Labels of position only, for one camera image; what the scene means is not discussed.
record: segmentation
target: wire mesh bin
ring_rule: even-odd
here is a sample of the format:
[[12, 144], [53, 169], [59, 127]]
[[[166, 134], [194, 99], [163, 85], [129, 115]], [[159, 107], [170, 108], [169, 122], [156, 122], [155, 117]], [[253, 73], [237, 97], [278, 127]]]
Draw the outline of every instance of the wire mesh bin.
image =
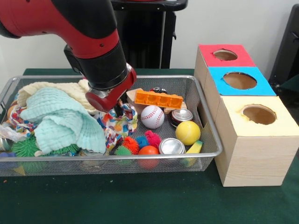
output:
[[[78, 82], [81, 76], [22, 76], [9, 80], [0, 94], [1, 121], [18, 90], [34, 82], [69, 83]], [[213, 158], [222, 152], [222, 144], [202, 89], [193, 76], [138, 76], [132, 89], [142, 88], [149, 91], [153, 87], [163, 87], [169, 94], [182, 96], [187, 108], [193, 113], [193, 121], [200, 126], [203, 142], [199, 154], [177, 155], [99, 155], [99, 156], [55, 156], [55, 157], [0, 157], [0, 176], [19, 175], [84, 175], [117, 174], [145, 172], [182, 172], [204, 171]], [[197, 111], [198, 104], [203, 106], [207, 118], [205, 126], [201, 125]], [[132, 137], [144, 135], [148, 130], [141, 122]], [[175, 128], [170, 117], [165, 116], [163, 125], [153, 130], [162, 139], [175, 138]]]

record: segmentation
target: blue box top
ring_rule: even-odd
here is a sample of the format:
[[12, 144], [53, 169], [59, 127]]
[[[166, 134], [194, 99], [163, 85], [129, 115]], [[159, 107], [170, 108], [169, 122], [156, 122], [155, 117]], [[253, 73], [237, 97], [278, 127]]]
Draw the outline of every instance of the blue box top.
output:
[[276, 96], [257, 67], [210, 67], [209, 70], [223, 96]]

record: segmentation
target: light blue towel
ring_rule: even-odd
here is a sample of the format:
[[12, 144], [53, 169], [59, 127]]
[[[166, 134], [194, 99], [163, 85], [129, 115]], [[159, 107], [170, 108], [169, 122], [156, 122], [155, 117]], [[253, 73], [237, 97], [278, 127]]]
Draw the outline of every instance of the light blue towel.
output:
[[21, 118], [38, 124], [37, 144], [45, 154], [71, 144], [97, 153], [105, 153], [102, 127], [85, 108], [65, 92], [45, 87], [26, 101]]

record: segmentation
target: stacked wooden boxes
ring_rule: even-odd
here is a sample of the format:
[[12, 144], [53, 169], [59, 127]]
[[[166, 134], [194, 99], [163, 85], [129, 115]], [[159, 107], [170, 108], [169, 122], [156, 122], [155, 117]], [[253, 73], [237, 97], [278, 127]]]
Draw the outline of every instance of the stacked wooden boxes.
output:
[[281, 185], [299, 127], [245, 48], [200, 45], [194, 76], [223, 143], [215, 158], [223, 186]]

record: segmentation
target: green tablecloth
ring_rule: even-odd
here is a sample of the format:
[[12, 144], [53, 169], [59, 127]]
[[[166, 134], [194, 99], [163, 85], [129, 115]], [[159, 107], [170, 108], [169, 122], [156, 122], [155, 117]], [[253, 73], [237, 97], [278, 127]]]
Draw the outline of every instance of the green tablecloth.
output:
[[[26, 75], [71, 70], [27, 70]], [[138, 70], [192, 74], [193, 70]], [[298, 224], [299, 160], [281, 187], [224, 188], [205, 172], [0, 178], [0, 224]]]

